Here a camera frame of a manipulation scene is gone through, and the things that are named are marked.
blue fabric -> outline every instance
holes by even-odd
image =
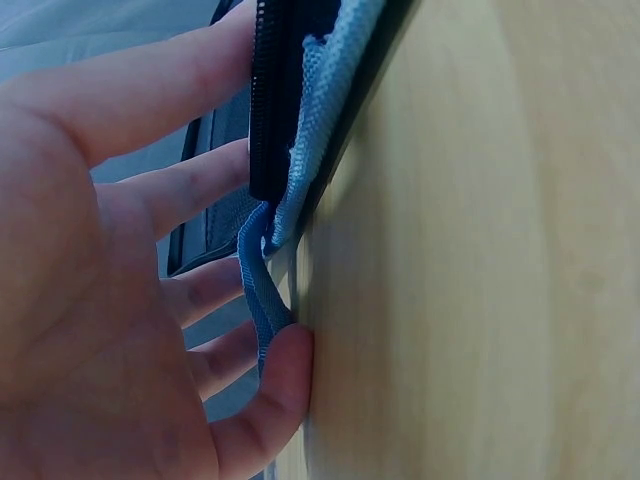
[[[262,256],[263,238],[272,216],[269,204],[261,203],[238,234],[242,282],[258,336],[260,374],[271,341],[280,330],[292,323],[291,312],[280,298]]]
[[[284,198],[276,210],[268,251],[293,234],[311,183],[318,175],[333,129],[385,0],[345,0],[333,32],[303,43],[303,89],[298,133]]]
[[[384,5],[385,0],[343,0],[333,32],[324,39],[304,40],[303,93],[285,195],[275,209],[261,204],[238,237],[245,294],[258,335],[260,371],[269,344],[293,321],[265,258],[293,234]]]

hand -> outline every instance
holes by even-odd
[[[191,352],[180,328],[241,294],[237,262],[158,278],[156,240],[247,181],[246,141],[89,176],[248,80],[254,8],[0,87],[0,478],[246,479],[302,421],[312,339],[293,326],[255,399],[208,425],[202,401],[254,364],[253,328]]]

